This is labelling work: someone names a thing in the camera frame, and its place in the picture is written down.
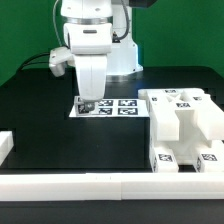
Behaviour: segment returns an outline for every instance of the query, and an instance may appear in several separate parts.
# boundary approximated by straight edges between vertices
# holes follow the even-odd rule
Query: black table surface
[[[202,88],[224,109],[223,87],[224,79],[208,67],[152,67],[144,68],[142,79],[108,83],[105,98],[137,98],[139,89]],[[0,87],[0,130],[13,130],[16,143],[0,174],[98,169],[87,163],[61,166],[56,160],[66,156],[56,148],[64,149],[74,135],[79,144],[87,141],[83,130],[74,132],[68,119],[74,95],[78,91],[73,70],[55,78],[48,69],[28,69]],[[1,202],[0,223],[223,223],[223,211],[223,200]]]

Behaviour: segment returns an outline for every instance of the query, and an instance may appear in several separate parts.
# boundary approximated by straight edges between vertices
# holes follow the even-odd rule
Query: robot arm
[[[51,51],[50,68],[55,76],[65,72],[65,63],[76,67],[80,97],[86,110],[104,96],[107,54],[112,46],[111,0],[63,0],[61,14],[68,48]]]

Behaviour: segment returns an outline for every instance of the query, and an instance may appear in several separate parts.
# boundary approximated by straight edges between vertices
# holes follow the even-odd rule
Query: white block
[[[197,149],[197,158],[195,159],[194,167],[200,173],[222,172],[222,156],[214,149]]]
[[[179,166],[176,162],[173,151],[168,148],[154,148],[154,152],[150,153],[152,170],[155,173],[176,173]]]
[[[0,132],[0,165],[4,162],[5,158],[11,151],[13,144],[12,132]]]

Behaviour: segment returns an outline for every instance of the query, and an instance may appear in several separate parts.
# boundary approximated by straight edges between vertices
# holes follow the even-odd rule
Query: green wall
[[[0,85],[25,59],[58,46],[52,24],[54,2],[1,4]],[[158,0],[149,9],[134,10],[133,36],[140,46],[141,63],[209,66],[224,76],[223,8],[223,0]]]

